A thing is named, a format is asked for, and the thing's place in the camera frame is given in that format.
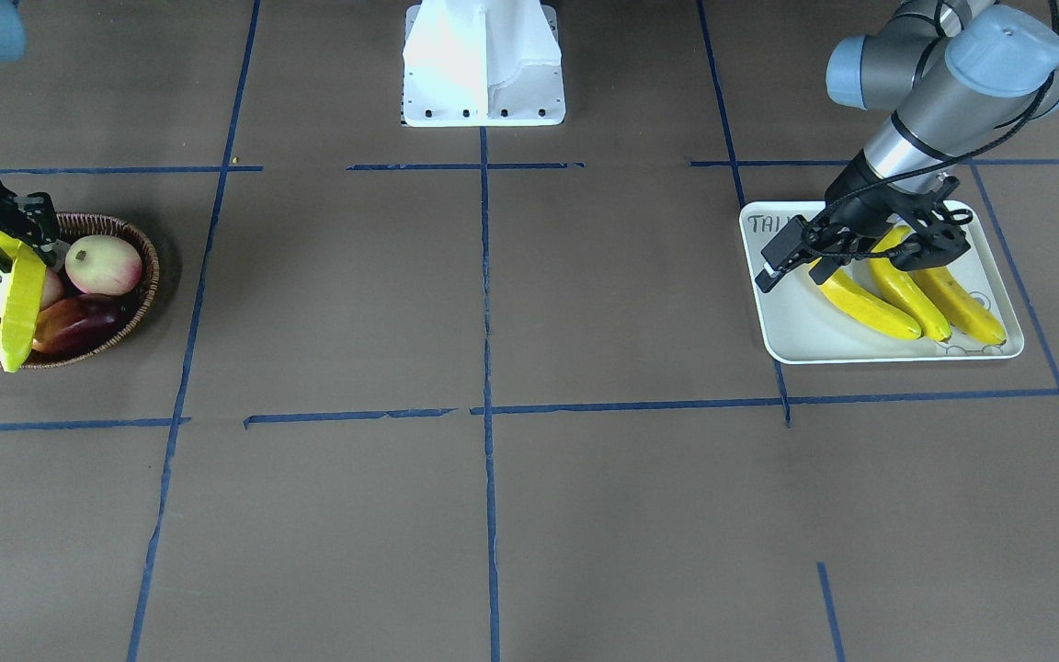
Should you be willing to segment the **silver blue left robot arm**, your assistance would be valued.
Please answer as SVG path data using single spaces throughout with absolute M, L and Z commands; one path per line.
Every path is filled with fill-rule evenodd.
M 889 118 L 823 209 L 765 244 L 761 292 L 798 267 L 820 284 L 852 261 L 908 272 L 966 253 L 965 215 L 946 205 L 951 172 L 1059 109 L 1059 33 L 997 1 L 904 1 L 878 33 L 836 46 L 826 86 L 837 104 Z

